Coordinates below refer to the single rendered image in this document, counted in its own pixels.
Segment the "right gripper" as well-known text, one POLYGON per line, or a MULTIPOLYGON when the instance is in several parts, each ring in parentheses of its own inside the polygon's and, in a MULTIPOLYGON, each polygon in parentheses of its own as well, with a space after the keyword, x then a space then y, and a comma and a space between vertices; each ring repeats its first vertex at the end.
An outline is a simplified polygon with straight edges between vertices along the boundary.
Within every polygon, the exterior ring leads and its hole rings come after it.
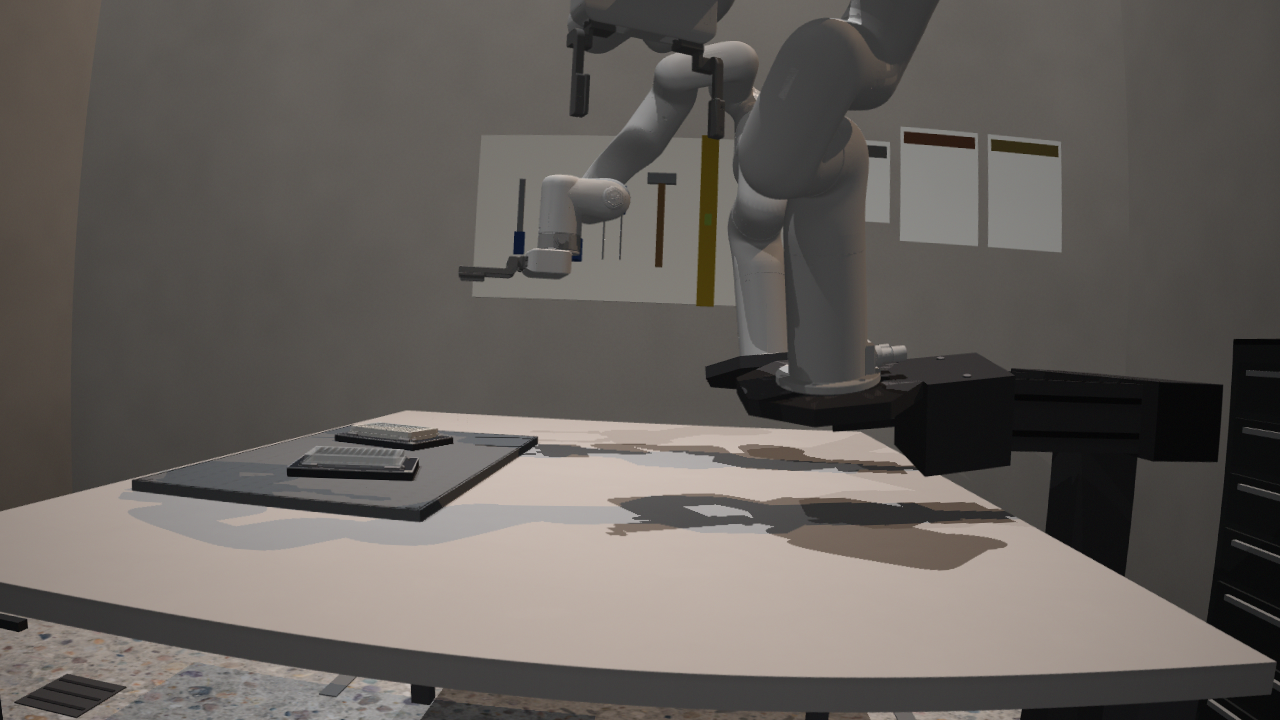
POLYGON ((509 256, 506 263, 507 268, 460 266, 460 281, 484 282, 485 277, 511 278, 515 272, 522 272, 529 278, 541 279, 550 275, 570 275, 572 256, 579 255, 579 251, 564 249, 532 249, 526 254, 526 258, 524 255, 521 258, 509 256))

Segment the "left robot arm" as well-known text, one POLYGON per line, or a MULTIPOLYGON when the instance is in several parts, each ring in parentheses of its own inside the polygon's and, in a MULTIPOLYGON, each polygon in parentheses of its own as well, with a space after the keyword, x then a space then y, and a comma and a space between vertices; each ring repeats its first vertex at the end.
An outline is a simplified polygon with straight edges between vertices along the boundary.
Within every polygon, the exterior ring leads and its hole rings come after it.
POLYGON ((841 19, 800 26, 774 58, 742 129, 744 179, 767 199, 788 199, 788 364, 776 372, 785 389, 855 393, 881 382, 882 363, 908 360, 904 345, 867 340, 869 152, 845 114, 890 100, 938 3, 851 0, 841 19))

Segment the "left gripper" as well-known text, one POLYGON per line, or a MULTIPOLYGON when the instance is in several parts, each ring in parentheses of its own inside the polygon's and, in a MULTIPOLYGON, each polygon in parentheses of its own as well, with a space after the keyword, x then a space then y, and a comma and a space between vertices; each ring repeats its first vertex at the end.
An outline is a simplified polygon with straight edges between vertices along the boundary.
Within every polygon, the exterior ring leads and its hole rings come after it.
POLYGON ((588 115, 590 74, 582 74, 584 49, 593 47, 593 36, 625 35, 672 45, 673 53, 692 56, 692 72, 712 76, 708 138, 724 138, 723 61, 703 56, 703 44, 717 32, 717 0, 571 0, 570 15, 584 27, 567 35, 566 47, 573 47, 570 117, 588 115))

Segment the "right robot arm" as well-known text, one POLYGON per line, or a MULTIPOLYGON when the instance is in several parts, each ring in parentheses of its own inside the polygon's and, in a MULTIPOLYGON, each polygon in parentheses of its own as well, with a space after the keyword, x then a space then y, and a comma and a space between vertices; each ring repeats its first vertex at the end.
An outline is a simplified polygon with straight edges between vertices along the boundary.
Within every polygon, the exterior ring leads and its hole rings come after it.
MULTIPOLYGON (((728 238, 740 356, 783 354, 787 325, 781 231, 787 200, 756 193, 739 167, 742 129, 760 94, 753 87, 759 60, 753 47, 739 41, 704 47, 703 56, 723 61, 724 111, 733 118, 733 177, 739 192, 730 211, 728 238)), ((625 183, 660 156, 691 111, 698 88, 707 86, 712 96, 712 76, 692 72, 691 55, 675 53, 662 59, 650 92, 582 178, 547 176, 541 182, 538 249, 580 252, 582 223, 622 217, 630 206, 625 183)))

